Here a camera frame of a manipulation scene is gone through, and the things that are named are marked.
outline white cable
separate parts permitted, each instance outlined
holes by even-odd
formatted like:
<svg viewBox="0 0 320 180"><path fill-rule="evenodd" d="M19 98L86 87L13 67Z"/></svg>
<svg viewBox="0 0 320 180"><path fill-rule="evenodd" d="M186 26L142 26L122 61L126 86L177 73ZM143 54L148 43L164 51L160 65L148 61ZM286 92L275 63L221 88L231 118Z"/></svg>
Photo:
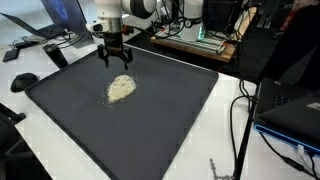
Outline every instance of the white cable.
<svg viewBox="0 0 320 180"><path fill-rule="evenodd" d="M304 147L300 144L298 145L298 154L300 156L301 161L303 162L304 168L309 171L309 173L313 174L312 168L309 166L307 161L304 159Z"/></svg>

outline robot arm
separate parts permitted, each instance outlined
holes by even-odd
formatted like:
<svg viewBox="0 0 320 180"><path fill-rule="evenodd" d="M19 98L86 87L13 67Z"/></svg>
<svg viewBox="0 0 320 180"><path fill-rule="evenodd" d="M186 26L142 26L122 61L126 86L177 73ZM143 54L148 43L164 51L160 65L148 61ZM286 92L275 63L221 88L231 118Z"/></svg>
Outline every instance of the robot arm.
<svg viewBox="0 0 320 180"><path fill-rule="evenodd" d="M146 19L154 12L156 0L95 0L98 20L87 24L92 33L102 34L105 45L98 46L98 56L108 67L108 57L118 56L127 64L132 61L131 50L124 50L122 40L122 9L133 16Z"/></svg>

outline white table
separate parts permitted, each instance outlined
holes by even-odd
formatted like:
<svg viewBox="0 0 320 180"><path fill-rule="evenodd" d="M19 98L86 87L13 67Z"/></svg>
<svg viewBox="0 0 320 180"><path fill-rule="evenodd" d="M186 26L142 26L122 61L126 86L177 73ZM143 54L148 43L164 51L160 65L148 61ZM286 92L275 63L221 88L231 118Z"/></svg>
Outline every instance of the white table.
<svg viewBox="0 0 320 180"><path fill-rule="evenodd" d="M18 60L6 64L0 62L0 102L17 113L23 112L27 115L16 128L53 179L109 179L23 92L10 92L11 82L17 74L32 72L42 79L58 70L46 56L42 46L44 45L21 50ZM95 49L95 45L81 49L70 47L64 49L63 53L70 63ZM238 83L238 79L220 74L217 84L163 179L213 179L210 158L214 160L219 175L232 174L229 108L232 100L240 95ZM254 84L247 82L246 87L251 94L256 88ZM245 99L235 104L234 117L236 147L239 150L248 118Z"/></svg>

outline mouse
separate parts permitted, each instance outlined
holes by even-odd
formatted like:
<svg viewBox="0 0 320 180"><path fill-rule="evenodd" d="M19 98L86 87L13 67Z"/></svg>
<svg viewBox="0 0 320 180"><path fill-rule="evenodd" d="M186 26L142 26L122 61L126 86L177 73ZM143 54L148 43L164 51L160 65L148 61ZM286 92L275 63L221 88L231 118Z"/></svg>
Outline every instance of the mouse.
<svg viewBox="0 0 320 180"><path fill-rule="evenodd" d="M38 77L32 73L17 75L11 84L11 92L17 93L24 91L27 87L38 82Z"/></svg>

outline blue light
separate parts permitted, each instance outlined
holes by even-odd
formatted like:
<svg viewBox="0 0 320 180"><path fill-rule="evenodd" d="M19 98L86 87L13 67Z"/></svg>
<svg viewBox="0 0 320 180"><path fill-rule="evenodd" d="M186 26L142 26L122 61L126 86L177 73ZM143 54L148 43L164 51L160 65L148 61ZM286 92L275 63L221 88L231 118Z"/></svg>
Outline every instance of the blue light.
<svg viewBox="0 0 320 180"><path fill-rule="evenodd" d="M64 6L62 0L51 0L51 4L64 21L69 19L66 7Z"/></svg>
<svg viewBox="0 0 320 180"><path fill-rule="evenodd" d="M286 144L288 144L288 145L290 145L290 146L293 146L293 147L295 147L295 148L297 148L296 145L291 144L291 143L289 143L289 142L287 142L287 141L285 141L285 140L283 140L283 139L279 139L279 138L273 136L272 134L263 132L262 130L259 130L259 128L265 129L265 130L267 130L267 131L269 131L269 132L271 132L271 133L277 134L277 135L279 135L279 136L281 136L281 137L284 137L285 139L289 139L289 140L291 140L291 141L293 141L293 142L296 142L297 144L300 144L300 145L302 145L302 146L304 146L304 147L308 147L308 148L310 148L310 149L312 149L312 150L314 150L314 151L317 152L317 154L316 154L315 156L320 157L320 156L319 156L320 150L317 149L317 148L315 148L315 147L312 147L312 146L310 146L310 145L307 145L307 144L305 144L305 143L303 143L303 142L300 142L300 141L298 141L298 140L295 140L295 139L293 139L293 138L290 138L290 137L288 137L288 136L286 136L286 135L280 134L280 133L278 133L278 132L276 132L276 131L273 131L273 130L268 129L268 128L266 128L266 127L263 127L263 126L261 126L261 125L255 125L253 128L254 128L256 131L258 131L258 132L261 132L261 133L266 134L266 135L268 135L268 136L270 136L270 137L273 137L273 138L275 138L275 139L277 139L277 140L279 140L279 141L281 141L281 142L284 142L284 143L286 143Z"/></svg>

